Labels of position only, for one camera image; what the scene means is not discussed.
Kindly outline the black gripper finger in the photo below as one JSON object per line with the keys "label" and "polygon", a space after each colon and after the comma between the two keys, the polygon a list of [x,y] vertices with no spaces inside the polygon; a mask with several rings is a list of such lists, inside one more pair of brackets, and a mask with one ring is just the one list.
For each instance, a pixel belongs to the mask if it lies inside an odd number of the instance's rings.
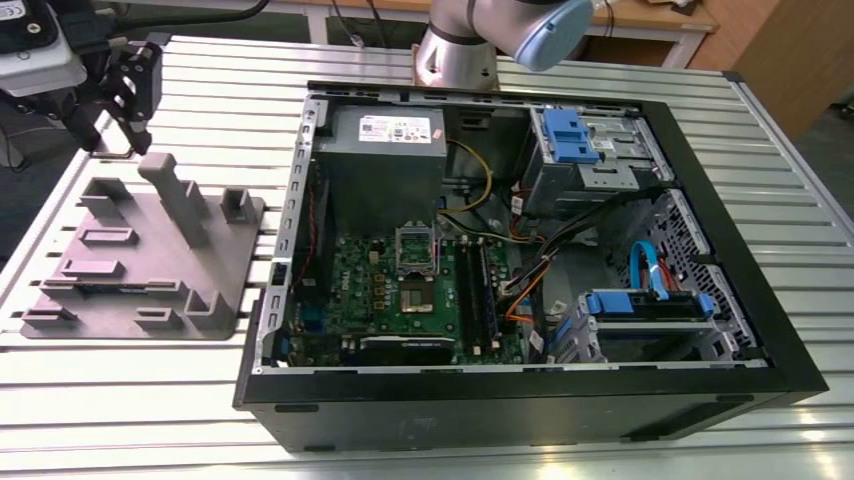
{"label": "black gripper finger", "polygon": [[63,125],[84,151],[95,151],[102,142],[92,115],[70,94],[63,100]]}
{"label": "black gripper finger", "polygon": [[163,48],[155,42],[131,42],[116,52],[106,76],[106,109],[119,122],[131,150],[148,152],[147,130],[162,100]]}

